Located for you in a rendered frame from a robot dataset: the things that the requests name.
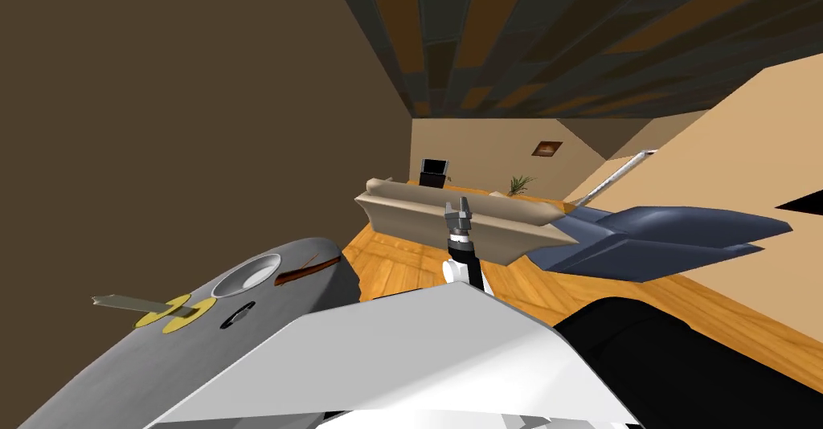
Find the beige sofa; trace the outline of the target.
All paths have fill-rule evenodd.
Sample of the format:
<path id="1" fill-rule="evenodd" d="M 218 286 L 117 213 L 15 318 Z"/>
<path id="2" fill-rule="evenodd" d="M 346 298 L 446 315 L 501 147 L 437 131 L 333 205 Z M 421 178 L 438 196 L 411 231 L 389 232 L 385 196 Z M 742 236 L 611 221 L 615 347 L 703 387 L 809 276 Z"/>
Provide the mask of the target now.
<path id="1" fill-rule="evenodd" d="M 473 212 L 469 233 L 479 259 L 506 266 L 544 247 L 577 243 L 553 225 L 564 213 L 545 202 L 500 194 L 464 194 L 377 178 L 369 180 L 366 191 L 355 201 L 367 213 L 374 231 L 445 250 L 445 204 L 449 202 L 456 208 L 464 196 Z"/>

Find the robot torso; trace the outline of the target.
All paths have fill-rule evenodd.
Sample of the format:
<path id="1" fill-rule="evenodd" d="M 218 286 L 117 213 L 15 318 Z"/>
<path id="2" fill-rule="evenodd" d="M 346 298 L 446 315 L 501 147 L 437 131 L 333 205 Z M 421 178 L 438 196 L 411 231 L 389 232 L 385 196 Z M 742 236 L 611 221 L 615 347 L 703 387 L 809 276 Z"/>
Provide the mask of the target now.
<path id="1" fill-rule="evenodd" d="M 558 332 L 459 282 L 310 313 L 144 429 L 628 429 L 637 417 Z"/>

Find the grey floor lamp pole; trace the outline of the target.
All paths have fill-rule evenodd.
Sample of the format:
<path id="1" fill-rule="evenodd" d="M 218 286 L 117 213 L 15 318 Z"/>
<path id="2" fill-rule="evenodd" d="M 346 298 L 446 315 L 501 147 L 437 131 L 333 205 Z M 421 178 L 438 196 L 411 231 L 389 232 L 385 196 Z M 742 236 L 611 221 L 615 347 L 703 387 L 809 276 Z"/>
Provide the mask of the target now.
<path id="1" fill-rule="evenodd" d="M 617 180 L 621 179 L 625 176 L 632 168 L 635 168 L 637 165 L 642 163 L 646 158 L 654 155 L 657 151 L 655 149 L 646 149 L 642 150 L 637 154 L 635 157 L 632 157 L 629 161 L 627 161 L 624 165 L 622 165 L 618 170 L 612 173 L 610 176 L 604 179 L 599 185 L 597 185 L 592 191 L 584 195 L 582 198 L 579 198 L 572 202 L 575 206 L 585 206 L 599 194 L 602 194 L 609 188 L 612 184 L 617 182 Z"/>

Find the brown wooden utensil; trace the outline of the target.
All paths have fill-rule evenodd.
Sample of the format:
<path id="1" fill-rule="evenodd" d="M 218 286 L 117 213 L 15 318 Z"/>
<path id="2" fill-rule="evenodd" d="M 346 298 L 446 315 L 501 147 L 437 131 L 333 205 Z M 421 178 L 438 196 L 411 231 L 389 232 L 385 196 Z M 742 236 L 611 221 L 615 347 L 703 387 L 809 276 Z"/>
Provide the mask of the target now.
<path id="1" fill-rule="evenodd" d="M 319 264 L 314 264 L 314 265 L 309 266 L 309 263 L 306 263 L 298 269 L 287 271 L 287 272 L 282 272 L 274 280 L 273 285 L 274 286 L 281 286 L 282 284 L 286 284 L 288 282 L 298 280 L 302 277 L 314 274 L 316 272 L 324 270 L 325 268 L 329 268 L 329 267 L 334 266 L 335 264 L 339 263 L 341 261 L 341 259 L 342 259 L 342 256 L 338 255 L 338 256 L 336 256 L 332 259 L 329 259 L 329 260 L 324 261 L 324 262 L 319 263 Z"/>

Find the grey bowl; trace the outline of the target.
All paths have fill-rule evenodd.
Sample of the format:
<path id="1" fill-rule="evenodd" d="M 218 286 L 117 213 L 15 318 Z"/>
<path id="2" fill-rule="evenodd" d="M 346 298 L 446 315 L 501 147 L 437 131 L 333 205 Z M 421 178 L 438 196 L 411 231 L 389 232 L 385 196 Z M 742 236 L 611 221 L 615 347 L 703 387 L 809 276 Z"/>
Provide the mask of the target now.
<path id="1" fill-rule="evenodd" d="M 246 292 L 270 278 L 280 264 L 279 254 L 261 255 L 251 259 L 222 277 L 213 287 L 211 296 L 220 299 Z"/>

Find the yellow and grey utensil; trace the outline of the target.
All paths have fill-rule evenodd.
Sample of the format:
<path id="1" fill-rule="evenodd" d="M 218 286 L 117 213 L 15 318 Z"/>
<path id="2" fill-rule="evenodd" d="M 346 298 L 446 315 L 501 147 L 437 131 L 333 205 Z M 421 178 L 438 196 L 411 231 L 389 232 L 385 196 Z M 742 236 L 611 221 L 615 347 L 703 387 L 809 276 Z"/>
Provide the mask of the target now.
<path id="1" fill-rule="evenodd" d="M 190 299 L 191 294 L 185 294 L 161 303 L 130 296 L 106 295 L 93 296 L 92 302 L 94 305 L 104 307 L 143 312 L 145 315 L 133 325 L 135 329 L 143 328 L 169 317 L 169 322 L 162 328 L 163 334 L 169 334 L 198 320 L 217 302 L 216 298 L 209 296 L 191 306 L 187 306 L 186 302 Z"/>

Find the grey rounded table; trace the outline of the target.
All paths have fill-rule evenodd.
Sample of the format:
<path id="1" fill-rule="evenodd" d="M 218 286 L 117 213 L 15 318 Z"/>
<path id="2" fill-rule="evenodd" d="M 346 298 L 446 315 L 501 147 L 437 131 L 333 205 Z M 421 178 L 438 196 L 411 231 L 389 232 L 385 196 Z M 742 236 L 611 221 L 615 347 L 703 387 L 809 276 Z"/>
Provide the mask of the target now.
<path id="1" fill-rule="evenodd" d="M 133 330 L 18 429 L 145 429 L 291 321 L 356 303 L 361 296 L 358 275 L 330 239 L 299 239 L 261 255 L 267 254 L 279 254 L 281 264 L 265 282 L 216 298 L 206 314 L 175 332 L 163 334 L 163 321 Z M 273 285 L 282 272 L 338 255 L 342 259 L 332 267 Z M 219 280 L 242 264 L 194 290 L 191 301 L 211 296 Z"/>

